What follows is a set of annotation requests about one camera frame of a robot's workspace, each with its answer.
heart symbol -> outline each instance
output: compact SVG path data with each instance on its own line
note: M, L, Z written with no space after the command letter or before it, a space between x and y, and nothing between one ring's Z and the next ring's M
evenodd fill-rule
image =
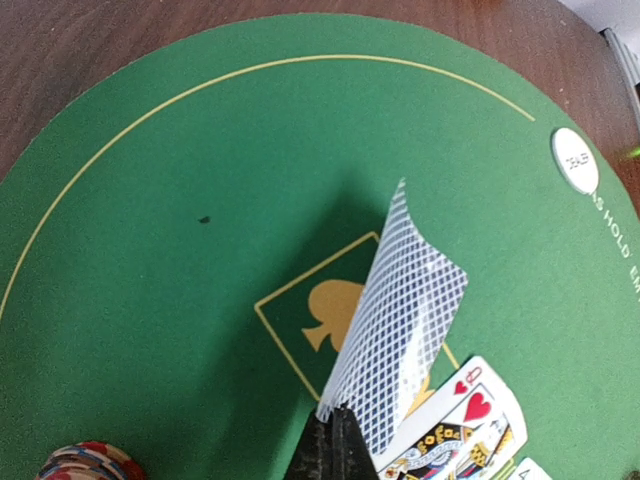
M467 390L469 390L467 388L467 386L462 383L462 382L458 382L456 383L456 391L453 392L454 395L460 395L461 393L467 393Z
M484 396L481 393L474 393L469 399L469 405L467 405L467 413L464 416L465 422L471 420L478 420L486 416L491 411L491 404L484 401Z

yellow spade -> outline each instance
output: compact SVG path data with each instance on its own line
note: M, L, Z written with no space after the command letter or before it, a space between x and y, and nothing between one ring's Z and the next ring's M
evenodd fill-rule
M326 280L311 290L309 310L320 325L303 328L302 333L316 352L328 336L333 349L340 351L363 288L364 285L347 280Z

green felt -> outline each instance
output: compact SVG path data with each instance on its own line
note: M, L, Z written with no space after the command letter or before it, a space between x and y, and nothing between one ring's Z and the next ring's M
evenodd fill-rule
M418 27L276 17L118 72L63 111L0 187L2 284L65 185L136 119L221 75L325 54L445 69L536 121L455 78L365 59L246 73L151 116L64 195L13 284L0 323L0 477L31 478L56 448L104 440L152 479L281 478L314 401L254 304L379 232L401 177L422 233L469 275L447 342L514 390L529 430L519 457L554 478L640 467L640 227L626 192L600 154L595 199L572 190L550 149L555 129L580 131L571 119L504 66ZM307 295L328 278L362 282L374 250L367 241L264 305L319 390L335 352L325 341L315 353L301 333L314 325ZM440 355L432 386L451 373Z

chip stack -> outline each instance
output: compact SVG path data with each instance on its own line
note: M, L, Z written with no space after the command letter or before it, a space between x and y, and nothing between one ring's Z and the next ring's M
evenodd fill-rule
M142 468L122 450L84 442L53 452L36 480L145 480Z

ace card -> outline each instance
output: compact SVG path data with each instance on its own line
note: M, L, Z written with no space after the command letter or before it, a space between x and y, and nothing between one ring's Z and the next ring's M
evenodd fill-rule
M373 460L385 480L490 478L526 441L513 392L476 356L403 421Z

